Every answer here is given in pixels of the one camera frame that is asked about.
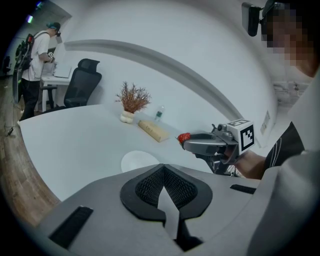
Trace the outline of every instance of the black cap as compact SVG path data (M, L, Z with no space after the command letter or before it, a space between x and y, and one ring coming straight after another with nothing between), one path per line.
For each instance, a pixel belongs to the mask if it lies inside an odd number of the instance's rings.
M60 23L59 22L50 22L46 25L49 29L56 29L57 31L60 30Z

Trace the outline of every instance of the black pants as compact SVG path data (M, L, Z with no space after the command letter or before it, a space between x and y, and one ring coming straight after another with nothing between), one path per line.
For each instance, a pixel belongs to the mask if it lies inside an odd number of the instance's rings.
M24 99L24 112L20 121L35 116L35 106L39 97L40 81L28 81L22 78L21 90Z

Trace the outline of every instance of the black mesh headrest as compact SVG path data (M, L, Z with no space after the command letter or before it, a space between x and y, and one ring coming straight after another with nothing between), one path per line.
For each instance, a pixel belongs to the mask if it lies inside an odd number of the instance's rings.
M89 72L95 73L97 72L97 65L100 63L100 61L84 58L79 61L78 67L81 69L88 70Z

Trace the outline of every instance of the white wall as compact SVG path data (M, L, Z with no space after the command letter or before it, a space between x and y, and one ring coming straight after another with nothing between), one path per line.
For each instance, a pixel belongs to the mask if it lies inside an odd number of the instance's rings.
M54 4L62 8L68 14L70 18L66 20L60 28L62 42L66 42L71 32L79 26L81 19L87 15L93 1L90 0L51 0ZM57 45L54 57L57 62L63 59L66 49L63 43Z
M253 149L255 153L263 157L266 157L268 155L274 144L290 125L291 120L288 117L288 110L288 108L278 107L276 121L267 139L267 144L265 147L261 148L255 146Z
M89 39L137 44L193 69L255 122L256 137L266 144L272 127L262 135L260 126L267 110L273 123L277 114L270 78L250 47L214 13L172 0L97 1L66 41Z
M102 80L88 104L120 108L120 103L115 103L115 95L120 92L123 81L127 81L146 88L151 94L151 104L144 113L154 117L158 107L164 105L162 121L182 132L210 132L212 123L218 125L228 121L211 104L184 85L134 61L97 52L67 51L64 62L75 68L84 58L100 61L97 72L102 74Z

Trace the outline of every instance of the mesh chair back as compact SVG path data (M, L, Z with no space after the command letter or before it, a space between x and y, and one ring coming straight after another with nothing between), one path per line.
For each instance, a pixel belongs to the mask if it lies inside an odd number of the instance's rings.
M99 62L92 59L82 59L79 62L78 67L73 71L70 84L65 93L64 104L67 108L73 106L69 106L66 100L73 98L84 98L85 103L83 105L87 105L90 95L102 78L102 75L96 72Z

